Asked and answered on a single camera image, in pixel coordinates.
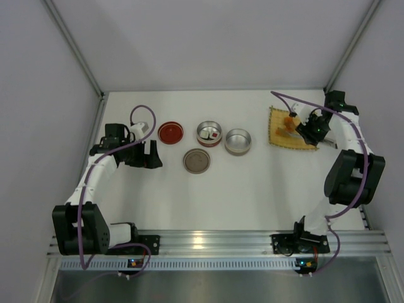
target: gray wall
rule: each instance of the gray wall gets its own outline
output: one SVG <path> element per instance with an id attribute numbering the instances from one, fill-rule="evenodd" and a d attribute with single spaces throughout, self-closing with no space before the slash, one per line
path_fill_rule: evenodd
<path id="1" fill-rule="evenodd" d="M 0 302 L 31 302 L 97 98 L 39 0 L 0 1 Z"/>
<path id="2" fill-rule="evenodd" d="M 386 168 L 367 207 L 374 228 L 384 229 L 404 276 L 403 113 L 404 1 L 385 1 L 335 88 L 360 112 L 364 136 Z"/>
<path id="3" fill-rule="evenodd" d="M 54 0 L 105 91 L 322 88 L 371 0 Z"/>

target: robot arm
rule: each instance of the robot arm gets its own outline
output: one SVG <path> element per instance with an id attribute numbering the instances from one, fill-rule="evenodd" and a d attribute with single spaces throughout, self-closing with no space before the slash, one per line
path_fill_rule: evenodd
<path id="1" fill-rule="evenodd" d="M 105 153 L 131 143 L 135 138 L 144 138 L 148 125 L 145 122 L 133 124 L 130 128 L 123 124 L 106 124 L 105 136 L 100 144 L 90 150 L 88 165 L 73 194 L 64 205 L 55 206 L 52 219 L 59 251 L 63 255 L 79 254 L 78 224 L 81 224 L 84 254 L 136 254 L 137 247 L 118 250 L 113 247 L 122 243 L 142 243 L 133 223 L 107 224 L 98 208 L 104 196 L 104 189 L 119 164 L 124 162 L 132 167 L 154 169 L 162 166 L 157 153 L 156 141 L 150 142 L 150 154 L 145 155 L 145 142 L 123 148 L 111 155 Z M 81 222 L 77 222 L 80 200 L 83 201 Z M 158 246 L 150 247 L 158 253 Z"/>
<path id="2" fill-rule="evenodd" d="M 339 217 L 330 215 L 330 204 L 347 205 L 340 214 L 343 215 L 351 208 L 368 204 L 372 201 L 374 192 L 379 183 L 385 166 L 383 157 L 376 156 L 367 146 L 359 126 L 359 112 L 353 105 L 345 103 L 345 92 L 333 91 L 326 94 L 325 103 L 321 115 L 316 112 L 320 108 L 308 105 L 309 102 L 293 104 L 291 115 L 299 116 L 301 123 L 296 131 L 303 137 L 307 144 L 317 146 L 326 139 L 331 131 L 334 134 L 336 144 L 341 152 L 328 173 L 324 183 L 324 199 L 308 215 L 303 216 L 299 222 L 295 222 L 293 234 L 286 235 L 285 241 L 281 237 L 273 237 L 273 243 L 278 243 L 281 251 L 293 251 L 294 253 L 312 253 L 316 247 L 318 253 L 328 253 L 328 241 L 326 233 L 328 220 Z M 367 157 L 367 173 L 364 175 L 364 163 Z M 355 204 L 354 198 L 361 191 Z"/>

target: table surface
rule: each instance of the table surface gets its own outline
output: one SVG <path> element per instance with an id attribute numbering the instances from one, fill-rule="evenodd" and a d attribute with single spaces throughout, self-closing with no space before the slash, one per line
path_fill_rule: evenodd
<path id="1" fill-rule="evenodd" d="M 324 102 L 321 90 L 280 92 Z M 270 106 L 285 106 L 270 91 L 110 93 L 98 140 L 106 123 L 129 125 L 130 111 L 139 104 L 156 114 L 151 139 L 157 140 L 163 167 L 148 170 L 120 164 L 99 205 L 108 223 L 134 222 L 139 229 L 165 230 L 292 230 L 294 222 L 324 197 L 324 180 L 340 151 L 327 146 L 318 151 L 271 146 Z M 206 120 L 218 122 L 223 137 L 233 128 L 249 131 L 250 151 L 236 157 L 225 150 L 223 142 L 213 148 L 199 145 L 196 127 Z M 134 114 L 134 121 L 152 126 L 145 109 Z M 183 139 L 175 145 L 165 145 L 157 138 L 158 127 L 167 121 L 177 121 L 184 128 Z M 203 174 L 190 174 L 183 167 L 182 158 L 192 148 L 210 154 L 210 168 Z M 332 212 L 343 208 L 331 206 Z M 359 210 L 350 210 L 333 227 L 364 229 Z"/>

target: round lid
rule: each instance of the round lid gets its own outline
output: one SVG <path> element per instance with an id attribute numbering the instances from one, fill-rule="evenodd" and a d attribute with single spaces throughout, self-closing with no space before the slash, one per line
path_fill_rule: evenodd
<path id="1" fill-rule="evenodd" d="M 176 144 L 180 142 L 183 135 L 182 126 L 173 121 L 162 124 L 158 129 L 158 138 L 165 144 Z"/>
<path id="2" fill-rule="evenodd" d="M 185 169 L 192 174 L 202 174 L 206 172 L 209 165 L 209 154 L 200 148 L 189 150 L 184 156 Z"/>

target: metal frame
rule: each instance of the metal frame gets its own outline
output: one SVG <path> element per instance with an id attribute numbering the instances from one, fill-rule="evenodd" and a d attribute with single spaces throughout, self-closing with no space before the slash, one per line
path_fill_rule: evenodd
<path id="1" fill-rule="evenodd" d="M 61 14 L 57 10 L 55 4 L 52 0 L 41 0 L 42 4 L 45 6 L 50 18 L 55 23 L 56 27 L 59 29 L 66 43 L 68 44 L 71 52 L 73 53 L 74 58 L 77 60 L 77 63 L 81 66 L 83 72 L 85 73 L 88 81 L 91 83 L 95 93 L 98 95 L 100 99 L 104 96 L 104 93 L 101 91 L 100 86 L 98 85 L 97 80 L 95 79 L 93 73 L 91 72 L 88 64 L 80 52 L 76 42 L 74 41 L 73 36 L 70 34 L 68 27 L 62 19 Z"/>
<path id="2" fill-rule="evenodd" d="M 333 70 L 331 77 L 328 80 L 326 87 L 324 88 L 324 92 L 328 93 L 333 88 L 335 82 L 338 80 L 339 76 L 341 75 L 343 68 L 345 67 L 346 63 L 351 58 L 352 53 L 356 49 L 360 38 L 363 36 L 364 32 L 368 28 L 371 20 L 375 16 L 377 10 L 379 9 L 379 7 L 383 1 L 384 0 L 373 0 L 371 5 L 369 6 L 369 9 L 367 10 L 362 21 L 360 22 L 358 29 L 356 30 L 351 41 L 349 42 L 347 49 L 345 49 L 345 52 L 343 53 L 341 59 L 339 60 L 335 69 Z"/>
<path id="3" fill-rule="evenodd" d="M 139 234 L 160 235 L 159 255 L 153 259 L 189 259 L 189 258 L 266 258 L 280 259 L 284 256 L 275 254 L 270 235 L 279 231 L 181 231 L 181 230 L 140 230 Z M 382 231 L 359 230 L 338 232 L 341 240 L 339 256 L 363 257 L 390 255 L 387 238 Z M 324 256 L 332 256 L 337 248 L 336 238 L 329 233 L 328 241 L 331 252 Z M 50 243 L 48 258 L 62 257 L 56 238 Z M 294 257 L 312 257 L 312 254 L 298 254 Z M 116 258 L 135 258 L 136 256 L 117 256 Z M 78 259 L 77 256 L 65 257 Z M 98 259 L 111 256 L 97 256 Z"/>

